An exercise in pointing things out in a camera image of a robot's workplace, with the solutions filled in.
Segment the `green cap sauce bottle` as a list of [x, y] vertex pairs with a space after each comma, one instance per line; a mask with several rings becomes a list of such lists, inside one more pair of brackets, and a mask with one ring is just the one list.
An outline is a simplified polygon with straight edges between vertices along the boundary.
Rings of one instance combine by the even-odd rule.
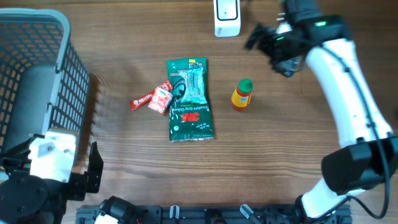
[[245, 110], [250, 102], [253, 90], [253, 83], [250, 79], [242, 79], [233, 94], [231, 95], [231, 103], [235, 110], [243, 111]]

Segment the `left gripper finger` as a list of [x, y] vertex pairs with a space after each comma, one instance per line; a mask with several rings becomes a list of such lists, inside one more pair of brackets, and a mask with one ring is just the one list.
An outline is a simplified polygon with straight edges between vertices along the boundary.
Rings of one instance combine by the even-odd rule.
[[100, 156], [97, 142], [93, 142], [90, 148], [88, 168], [87, 171], [85, 171], [86, 193], [99, 192], [102, 173], [103, 173], [103, 160]]
[[36, 139], [36, 138], [43, 138], [44, 136], [41, 134], [33, 134], [28, 140], [8, 149], [6, 152], [1, 153], [1, 165], [4, 164], [4, 160], [7, 158], [11, 158], [14, 156], [17, 156], [19, 154], [23, 154], [27, 151], [29, 151], [29, 146], [30, 144]]

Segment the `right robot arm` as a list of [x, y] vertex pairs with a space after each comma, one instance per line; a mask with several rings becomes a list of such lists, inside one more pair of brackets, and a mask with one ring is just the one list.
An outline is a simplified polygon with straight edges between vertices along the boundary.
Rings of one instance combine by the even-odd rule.
[[269, 58], [285, 76], [308, 67], [316, 76], [331, 109], [340, 148], [322, 159], [322, 177], [299, 196], [290, 212], [294, 223], [340, 222], [338, 210], [359, 194], [384, 186], [381, 211], [391, 198], [397, 170], [397, 136], [379, 111], [364, 78], [346, 22], [325, 15], [315, 1], [281, 1], [278, 28], [258, 24], [246, 42]]

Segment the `red packet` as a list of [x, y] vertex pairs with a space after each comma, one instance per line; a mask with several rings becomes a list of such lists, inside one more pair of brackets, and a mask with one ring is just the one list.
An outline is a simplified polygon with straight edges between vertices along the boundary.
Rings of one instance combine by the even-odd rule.
[[160, 114], [164, 114], [166, 109], [169, 107], [172, 98], [173, 94], [171, 94], [171, 92], [164, 90], [161, 87], [157, 87], [148, 107]]

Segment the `red stick sachet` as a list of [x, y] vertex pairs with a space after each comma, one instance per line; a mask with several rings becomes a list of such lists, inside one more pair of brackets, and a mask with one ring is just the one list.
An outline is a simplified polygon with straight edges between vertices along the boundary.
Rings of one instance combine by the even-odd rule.
[[167, 80], [166, 82], [162, 83], [161, 85], [159, 85], [158, 87], [154, 88], [152, 91], [150, 91], [148, 94], [141, 96], [135, 100], [131, 100], [130, 101], [130, 107], [132, 111], [137, 110], [138, 108], [144, 106], [145, 104], [149, 103], [156, 91], [157, 88], [161, 88], [163, 90], [173, 90], [173, 86], [171, 84], [171, 82], [169, 80]]

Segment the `teal white sachet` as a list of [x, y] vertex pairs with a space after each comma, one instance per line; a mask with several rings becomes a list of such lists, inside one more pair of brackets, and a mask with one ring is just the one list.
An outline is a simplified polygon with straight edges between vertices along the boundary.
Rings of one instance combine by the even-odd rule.
[[207, 104], [203, 67], [184, 70], [179, 72], [179, 75], [184, 79], [186, 86], [181, 102]]

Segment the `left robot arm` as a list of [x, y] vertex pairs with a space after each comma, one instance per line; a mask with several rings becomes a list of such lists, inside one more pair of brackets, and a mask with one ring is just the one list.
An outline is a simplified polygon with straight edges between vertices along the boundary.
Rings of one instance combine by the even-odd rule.
[[1, 223], [61, 223], [69, 201], [100, 191], [104, 161], [93, 142], [88, 167], [73, 172], [75, 135], [35, 134], [1, 153]]

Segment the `green 3M gloves packet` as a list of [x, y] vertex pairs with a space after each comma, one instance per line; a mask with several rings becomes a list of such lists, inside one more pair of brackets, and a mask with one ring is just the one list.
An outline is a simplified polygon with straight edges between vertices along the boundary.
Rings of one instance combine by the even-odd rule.
[[[185, 93], [186, 86], [179, 72], [198, 67], [203, 67], [204, 71], [207, 104], [182, 103], [181, 97]], [[169, 140], [177, 142], [213, 139], [213, 119], [208, 96], [207, 58], [191, 57], [168, 60], [167, 71], [174, 96], [169, 108]]]

